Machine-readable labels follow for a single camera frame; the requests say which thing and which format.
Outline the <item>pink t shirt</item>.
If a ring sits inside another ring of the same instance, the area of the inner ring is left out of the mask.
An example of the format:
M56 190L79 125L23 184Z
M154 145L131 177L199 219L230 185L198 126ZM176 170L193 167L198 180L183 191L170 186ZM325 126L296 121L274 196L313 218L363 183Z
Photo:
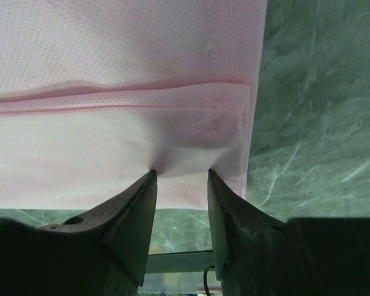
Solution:
M266 1L0 1L0 208L247 187Z

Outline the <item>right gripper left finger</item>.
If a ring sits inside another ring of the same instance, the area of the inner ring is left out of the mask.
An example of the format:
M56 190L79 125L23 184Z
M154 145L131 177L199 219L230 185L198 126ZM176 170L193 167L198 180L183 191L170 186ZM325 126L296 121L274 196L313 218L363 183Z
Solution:
M142 286L156 203L157 172L152 170L109 200L42 229L73 237L96 235L135 284Z

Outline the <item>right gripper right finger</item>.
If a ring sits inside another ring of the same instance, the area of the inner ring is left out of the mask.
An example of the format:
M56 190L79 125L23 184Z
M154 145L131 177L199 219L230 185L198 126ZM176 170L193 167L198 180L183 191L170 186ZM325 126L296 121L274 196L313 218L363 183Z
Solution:
M212 169L208 171L207 200L216 278L223 281L241 254L238 230L260 235L280 230L284 223L237 195Z

